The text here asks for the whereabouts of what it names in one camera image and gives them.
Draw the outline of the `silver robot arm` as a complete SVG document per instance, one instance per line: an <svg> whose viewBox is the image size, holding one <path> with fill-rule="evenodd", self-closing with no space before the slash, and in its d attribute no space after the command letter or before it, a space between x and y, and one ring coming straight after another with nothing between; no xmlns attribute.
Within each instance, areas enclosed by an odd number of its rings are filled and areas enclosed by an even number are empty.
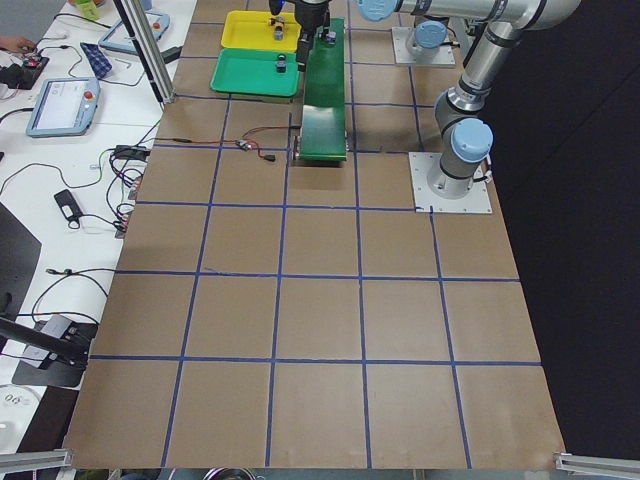
<svg viewBox="0 0 640 480"><path fill-rule="evenodd" d="M427 185L441 198L465 197L474 174L493 145L490 126L478 118L492 84L512 49L527 30L552 28L566 20L579 0L538 1L359 1L360 15L372 22L393 13L455 17L485 24L469 50L458 84L444 91L434 106L444 151L427 174Z"/></svg>
<svg viewBox="0 0 640 480"><path fill-rule="evenodd" d="M294 18L301 30L297 40L296 62L298 70L304 72L316 39L329 38L330 7L329 1L291 1L294 5ZM392 13L401 11L403 1L356 1L359 14L368 21L379 22ZM444 21L430 17L427 12L430 1L413 1L408 4L408 12L424 21L416 21L410 34L409 46L421 48L440 47L446 39L447 26Z"/></svg>

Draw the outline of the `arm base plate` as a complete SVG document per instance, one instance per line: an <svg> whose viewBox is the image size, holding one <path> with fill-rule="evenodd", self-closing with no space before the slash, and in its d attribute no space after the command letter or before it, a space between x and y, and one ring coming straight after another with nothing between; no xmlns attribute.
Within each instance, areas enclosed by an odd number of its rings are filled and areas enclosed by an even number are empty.
<svg viewBox="0 0 640 480"><path fill-rule="evenodd" d="M453 68L455 59L445 25L426 21L414 27L392 28L395 63L407 66Z"/></svg>
<svg viewBox="0 0 640 480"><path fill-rule="evenodd" d="M491 214L492 206L482 165L466 179L454 179L441 169L440 153L408 154L414 210L424 213Z"/></svg>

